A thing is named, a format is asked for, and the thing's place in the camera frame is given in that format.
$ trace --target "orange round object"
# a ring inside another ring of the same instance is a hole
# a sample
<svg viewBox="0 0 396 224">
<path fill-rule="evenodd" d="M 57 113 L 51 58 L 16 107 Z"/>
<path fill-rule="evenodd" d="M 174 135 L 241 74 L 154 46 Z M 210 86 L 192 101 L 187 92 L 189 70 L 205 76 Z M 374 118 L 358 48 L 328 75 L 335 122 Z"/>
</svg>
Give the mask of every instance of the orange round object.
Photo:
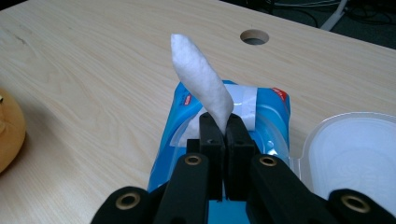
<svg viewBox="0 0 396 224">
<path fill-rule="evenodd" d="M 15 159 L 26 133 L 25 120 L 18 103 L 0 89 L 0 173 Z"/>
</svg>

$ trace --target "round plastic lid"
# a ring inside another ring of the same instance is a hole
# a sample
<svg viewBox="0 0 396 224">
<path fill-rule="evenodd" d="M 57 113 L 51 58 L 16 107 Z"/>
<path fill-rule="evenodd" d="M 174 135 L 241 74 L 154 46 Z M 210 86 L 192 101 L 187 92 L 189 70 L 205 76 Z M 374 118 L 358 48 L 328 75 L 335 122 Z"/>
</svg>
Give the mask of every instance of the round plastic lid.
<svg viewBox="0 0 396 224">
<path fill-rule="evenodd" d="M 324 120 L 305 141 L 303 165 L 301 178 L 318 196 L 354 189 L 396 216 L 396 117 L 356 112 Z"/>
</svg>

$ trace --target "blue plastic packaging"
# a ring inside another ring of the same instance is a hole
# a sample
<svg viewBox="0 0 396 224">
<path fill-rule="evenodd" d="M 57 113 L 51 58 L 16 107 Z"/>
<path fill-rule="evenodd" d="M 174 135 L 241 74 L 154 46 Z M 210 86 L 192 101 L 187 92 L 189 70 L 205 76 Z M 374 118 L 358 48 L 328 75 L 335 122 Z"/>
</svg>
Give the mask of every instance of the blue plastic packaging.
<svg viewBox="0 0 396 224">
<path fill-rule="evenodd" d="M 223 82 L 236 85 L 228 80 Z M 157 159 L 151 170 L 148 192 L 152 192 L 171 177 L 177 159 L 186 153 L 185 147 L 175 147 L 171 141 L 177 140 L 184 133 L 189 121 L 201 108 L 201 103 L 190 94 L 182 83 L 179 83 L 163 131 Z M 287 164 L 290 164 L 289 120 L 289 96 L 277 88 L 258 88 L 255 130 L 249 131 L 249 134 L 261 153 L 276 155 Z M 223 200 L 221 203 L 209 202 L 209 223 L 217 223 L 220 220 L 221 223 L 227 223 L 227 220 L 232 223 L 236 220 L 238 223 L 247 223 L 245 203 L 227 200 Z"/>
</svg>

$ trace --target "white tissue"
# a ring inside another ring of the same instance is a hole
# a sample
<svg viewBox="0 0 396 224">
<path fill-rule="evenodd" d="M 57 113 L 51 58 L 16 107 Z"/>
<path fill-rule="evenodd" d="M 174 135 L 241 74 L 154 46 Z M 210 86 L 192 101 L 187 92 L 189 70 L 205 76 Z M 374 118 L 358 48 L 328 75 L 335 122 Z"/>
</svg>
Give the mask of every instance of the white tissue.
<svg viewBox="0 0 396 224">
<path fill-rule="evenodd" d="M 225 135 L 233 98 L 204 54 L 185 35 L 171 35 L 172 60 L 181 83 L 213 117 Z"/>
</svg>

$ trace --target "dark floor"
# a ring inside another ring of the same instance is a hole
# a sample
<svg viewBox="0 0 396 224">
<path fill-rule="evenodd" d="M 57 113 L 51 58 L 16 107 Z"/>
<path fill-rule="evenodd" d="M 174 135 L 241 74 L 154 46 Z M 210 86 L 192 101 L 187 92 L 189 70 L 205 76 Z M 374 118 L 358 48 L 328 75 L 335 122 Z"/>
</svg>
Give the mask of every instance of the dark floor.
<svg viewBox="0 0 396 224">
<path fill-rule="evenodd" d="M 339 0 L 277 0 L 273 7 L 269 4 L 270 0 L 226 2 L 320 27 L 338 7 L 337 1 Z M 301 4 L 311 4 L 311 7 L 301 7 Z M 396 49 L 396 0 L 349 0 L 345 15 L 335 24 L 331 32 Z"/>
</svg>

